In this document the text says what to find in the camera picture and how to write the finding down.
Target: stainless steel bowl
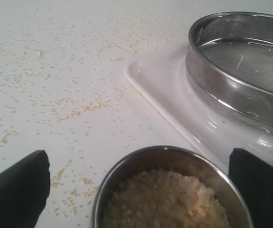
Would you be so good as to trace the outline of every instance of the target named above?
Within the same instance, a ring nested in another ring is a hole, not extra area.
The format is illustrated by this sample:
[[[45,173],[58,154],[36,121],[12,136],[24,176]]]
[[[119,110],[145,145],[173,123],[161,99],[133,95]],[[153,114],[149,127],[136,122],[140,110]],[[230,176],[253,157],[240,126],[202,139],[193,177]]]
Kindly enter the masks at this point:
[[[222,105],[273,125],[273,16],[226,12],[189,30],[192,84]]]
[[[232,228],[253,228],[245,202],[228,177],[202,156],[172,146],[140,149],[127,155],[111,168],[103,179],[95,198],[92,227],[101,227],[107,201],[121,181],[141,171],[159,168],[199,178],[202,183],[215,191],[216,197],[227,211]]]

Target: white table surface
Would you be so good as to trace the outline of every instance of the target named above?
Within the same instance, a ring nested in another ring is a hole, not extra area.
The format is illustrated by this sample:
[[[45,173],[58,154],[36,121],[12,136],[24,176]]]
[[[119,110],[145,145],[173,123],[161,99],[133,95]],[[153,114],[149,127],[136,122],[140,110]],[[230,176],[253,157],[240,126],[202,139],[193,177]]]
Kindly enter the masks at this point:
[[[95,191],[124,155],[190,149],[123,67],[221,11],[273,14],[273,1],[0,0],[0,172],[46,150],[52,186],[38,228],[89,227]]]

